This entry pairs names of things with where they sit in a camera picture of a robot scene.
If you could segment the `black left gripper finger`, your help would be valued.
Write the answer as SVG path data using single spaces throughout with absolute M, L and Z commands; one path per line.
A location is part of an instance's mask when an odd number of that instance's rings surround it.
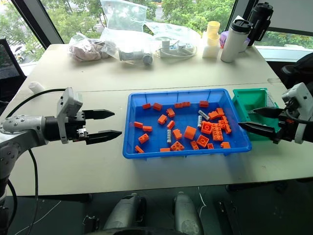
M 106 119 L 114 116 L 115 113 L 105 109 L 98 110 L 83 110 L 85 119 Z
M 88 134 L 87 137 L 85 138 L 85 142 L 87 145 L 107 142 L 117 138 L 121 134 L 122 134 L 121 131 L 115 130 L 100 131 L 98 133 Z

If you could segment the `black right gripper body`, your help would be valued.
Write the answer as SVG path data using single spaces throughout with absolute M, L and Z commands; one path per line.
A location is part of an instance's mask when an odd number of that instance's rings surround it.
M 273 143 L 278 144 L 280 140 L 294 140 L 298 123 L 290 119 L 285 110 L 280 108 L 274 109 L 274 117 L 278 119 L 278 126 L 280 127 L 280 130 L 274 135 L 272 140 Z

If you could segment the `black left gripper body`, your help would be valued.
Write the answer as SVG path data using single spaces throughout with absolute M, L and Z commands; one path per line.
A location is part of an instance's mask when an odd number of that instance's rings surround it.
M 85 141 L 88 137 L 86 130 L 85 111 L 78 112 L 73 118 L 69 117 L 66 122 L 66 134 L 69 141 Z

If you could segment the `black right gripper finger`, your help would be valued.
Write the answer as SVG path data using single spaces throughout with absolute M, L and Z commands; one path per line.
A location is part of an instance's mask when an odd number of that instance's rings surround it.
M 256 113 L 261 119 L 272 118 L 277 120 L 284 120 L 284 117 L 281 116 L 281 113 L 284 111 L 283 109 L 276 107 L 262 107 L 253 109 L 254 113 Z
M 270 127 L 267 125 L 263 125 L 257 122 L 239 122 L 238 125 L 243 128 L 244 130 L 269 138 L 273 142 L 279 142 L 280 139 L 277 137 L 277 133 L 274 129 L 274 127 Z

